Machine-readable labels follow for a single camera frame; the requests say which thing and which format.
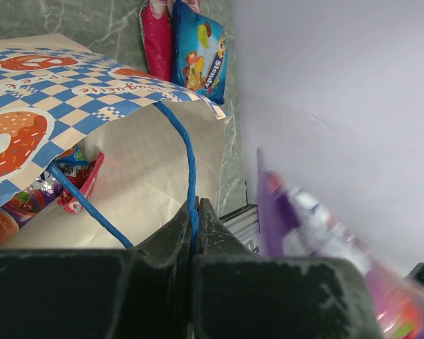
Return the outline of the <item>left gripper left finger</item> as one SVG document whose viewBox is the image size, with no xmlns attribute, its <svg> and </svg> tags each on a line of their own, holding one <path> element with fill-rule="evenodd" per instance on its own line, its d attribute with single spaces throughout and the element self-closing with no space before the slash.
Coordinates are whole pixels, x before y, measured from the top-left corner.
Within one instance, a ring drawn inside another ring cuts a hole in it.
<svg viewBox="0 0 424 339">
<path fill-rule="evenodd" d="M 186 338 L 186 207 L 133 249 L 0 250 L 0 338 Z"/>
</svg>

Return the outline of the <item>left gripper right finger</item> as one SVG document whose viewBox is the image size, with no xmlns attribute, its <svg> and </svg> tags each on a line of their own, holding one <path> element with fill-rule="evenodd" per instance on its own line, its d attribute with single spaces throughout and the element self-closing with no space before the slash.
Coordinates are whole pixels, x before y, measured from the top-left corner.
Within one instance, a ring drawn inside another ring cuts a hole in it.
<svg viewBox="0 0 424 339">
<path fill-rule="evenodd" d="M 362 275 L 339 258 L 252 253 L 199 203 L 192 266 L 196 338 L 381 338 Z"/>
</svg>

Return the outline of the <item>purple Foxs candy bag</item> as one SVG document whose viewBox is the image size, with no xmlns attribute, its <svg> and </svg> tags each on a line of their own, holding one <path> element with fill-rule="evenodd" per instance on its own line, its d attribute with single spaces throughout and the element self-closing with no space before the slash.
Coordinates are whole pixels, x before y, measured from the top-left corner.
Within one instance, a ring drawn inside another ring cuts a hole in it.
<svg viewBox="0 0 424 339">
<path fill-rule="evenodd" d="M 424 265 L 402 278 L 378 261 L 308 191 L 286 188 L 257 150 L 260 252 L 266 256 L 342 258 L 363 275 L 386 338 L 424 338 Z"/>
</svg>

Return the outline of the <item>green orange Foxs candy bag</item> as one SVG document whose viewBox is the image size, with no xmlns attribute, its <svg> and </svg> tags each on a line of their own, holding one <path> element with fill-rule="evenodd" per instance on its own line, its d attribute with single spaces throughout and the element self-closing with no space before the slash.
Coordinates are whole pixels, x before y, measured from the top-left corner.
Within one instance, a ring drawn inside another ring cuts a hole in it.
<svg viewBox="0 0 424 339">
<path fill-rule="evenodd" d="M 0 207 L 0 246 L 23 228 L 63 191 L 62 185 L 43 173 L 29 187 Z"/>
</svg>

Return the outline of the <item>blue checkered paper bag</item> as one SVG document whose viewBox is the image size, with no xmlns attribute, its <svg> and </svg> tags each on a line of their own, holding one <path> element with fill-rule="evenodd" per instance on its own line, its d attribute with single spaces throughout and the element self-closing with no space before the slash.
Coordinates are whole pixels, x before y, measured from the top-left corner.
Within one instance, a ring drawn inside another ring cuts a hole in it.
<svg viewBox="0 0 424 339">
<path fill-rule="evenodd" d="M 0 207 L 43 173 L 59 195 L 0 247 L 121 248 L 161 228 L 192 195 L 218 201 L 225 112 L 203 95 L 64 37 L 0 40 Z M 105 156 L 90 198 L 53 160 Z"/>
</svg>

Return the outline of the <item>blue Slendy fruit snack bag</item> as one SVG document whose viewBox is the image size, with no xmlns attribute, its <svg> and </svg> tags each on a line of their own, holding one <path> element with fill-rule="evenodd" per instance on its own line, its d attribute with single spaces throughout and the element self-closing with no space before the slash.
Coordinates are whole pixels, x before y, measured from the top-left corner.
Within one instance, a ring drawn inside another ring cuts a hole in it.
<svg viewBox="0 0 424 339">
<path fill-rule="evenodd" d="M 173 5 L 172 24 L 171 81 L 222 105 L 228 65 L 223 26 L 183 1 Z"/>
</svg>

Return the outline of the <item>red REAL chips bag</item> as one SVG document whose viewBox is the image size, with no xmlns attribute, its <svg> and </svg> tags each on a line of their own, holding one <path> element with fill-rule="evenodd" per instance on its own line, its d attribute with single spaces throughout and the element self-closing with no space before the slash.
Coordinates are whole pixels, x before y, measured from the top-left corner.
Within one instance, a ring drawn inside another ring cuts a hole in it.
<svg viewBox="0 0 424 339">
<path fill-rule="evenodd" d="M 139 11 L 141 39 L 149 73 L 165 81 L 171 79 L 171 57 L 173 52 L 172 20 L 170 10 L 173 1 L 145 1 Z M 186 86 L 203 88 L 204 48 L 196 43 L 186 55 L 187 65 L 183 69 Z"/>
</svg>

